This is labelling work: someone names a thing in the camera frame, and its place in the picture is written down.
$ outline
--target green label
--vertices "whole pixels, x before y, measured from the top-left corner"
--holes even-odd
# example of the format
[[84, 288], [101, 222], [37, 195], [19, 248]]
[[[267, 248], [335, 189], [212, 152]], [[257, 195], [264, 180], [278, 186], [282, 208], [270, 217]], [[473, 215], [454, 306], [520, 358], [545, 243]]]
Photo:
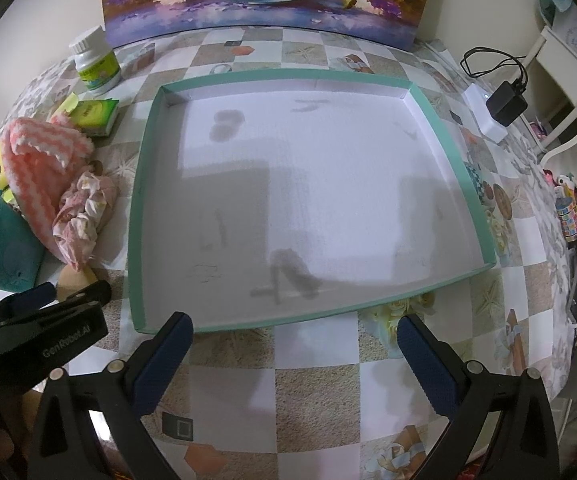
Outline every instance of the green label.
[[87, 90], [94, 90], [113, 79], [120, 71], [120, 64], [115, 53], [109, 52], [97, 63], [89, 66], [86, 70], [78, 72]]

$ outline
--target screw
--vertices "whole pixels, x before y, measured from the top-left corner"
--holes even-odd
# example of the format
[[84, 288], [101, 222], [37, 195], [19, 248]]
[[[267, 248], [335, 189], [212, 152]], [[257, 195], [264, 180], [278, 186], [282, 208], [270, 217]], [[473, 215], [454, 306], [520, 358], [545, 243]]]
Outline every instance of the screw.
[[51, 380], [57, 381], [64, 376], [64, 370], [62, 368], [53, 368], [48, 376]]
[[526, 373], [528, 374], [528, 377], [530, 377], [531, 379], [539, 379], [542, 377], [537, 368], [529, 368], [528, 370], [526, 370]]
[[111, 361], [110, 363], [108, 363], [108, 366], [106, 367], [106, 369], [110, 373], [116, 374], [117, 372], [121, 372], [121, 370], [124, 369], [124, 362], [121, 359], [115, 359], [114, 361]]
[[479, 361], [468, 361], [466, 369], [472, 374], [481, 374], [484, 371], [484, 366]]

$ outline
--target teal fabric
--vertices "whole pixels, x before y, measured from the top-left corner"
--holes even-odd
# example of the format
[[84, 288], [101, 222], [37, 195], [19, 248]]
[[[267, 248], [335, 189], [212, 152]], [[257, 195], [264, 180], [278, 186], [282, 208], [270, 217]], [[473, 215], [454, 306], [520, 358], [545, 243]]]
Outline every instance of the teal fabric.
[[44, 246], [30, 226], [0, 196], [0, 289], [23, 292], [34, 287]]
[[564, 12], [572, 5], [572, 0], [537, 0], [539, 12], [542, 19], [550, 26], [553, 26], [556, 12]]

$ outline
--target checkered tablecloth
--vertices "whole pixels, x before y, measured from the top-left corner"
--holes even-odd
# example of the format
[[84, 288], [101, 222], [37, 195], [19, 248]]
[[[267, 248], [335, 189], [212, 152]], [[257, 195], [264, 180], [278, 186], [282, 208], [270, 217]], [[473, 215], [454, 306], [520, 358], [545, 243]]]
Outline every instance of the checkered tablecloth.
[[[126, 293], [128, 213], [144, 125], [164, 83], [258, 68], [330, 68], [409, 79], [425, 93], [469, 165], [497, 248], [494, 269], [410, 301], [197, 335], [156, 413], [143, 419], [182, 478], [406, 477], [446, 426], [389, 328], [407, 312], [421, 314], [462, 359], [507, 374], [536, 367], [549, 397], [559, 392], [574, 329], [565, 313], [569, 267], [554, 199], [522, 125], [512, 125], [499, 144], [482, 136], [461, 97], [468, 82], [440, 42], [408, 53], [328, 32], [234, 27], [146, 40], [117, 54], [124, 81], [106, 97], [120, 100], [120, 116], [94, 155], [120, 189], [91, 266], [113, 286], [113, 300], [105, 306], [109, 334], [71, 363], [71, 373], [127, 356], [145, 337], [132, 328]], [[65, 61], [28, 86], [7, 120], [46, 118], [55, 102], [83, 90]], [[59, 267], [48, 257], [41, 279], [55, 280]], [[190, 418], [194, 444], [214, 450], [164, 435], [162, 412]]]

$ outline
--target white power adapter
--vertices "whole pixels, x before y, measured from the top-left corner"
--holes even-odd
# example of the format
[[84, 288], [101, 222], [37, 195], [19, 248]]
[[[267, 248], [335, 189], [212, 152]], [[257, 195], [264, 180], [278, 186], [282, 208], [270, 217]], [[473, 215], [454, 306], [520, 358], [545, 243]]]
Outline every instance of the white power adapter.
[[473, 111], [473, 115], [475, 115], [475, 120], [481, 132], [493, 142], [500, 142], [506, 137], [508, 131], [492, 118], [486, 106], [486, 101], [489, 97], [491, 97], [491, 93], [477, 86], [475, 83], [470, 85], [463, 93], [463, 98]]

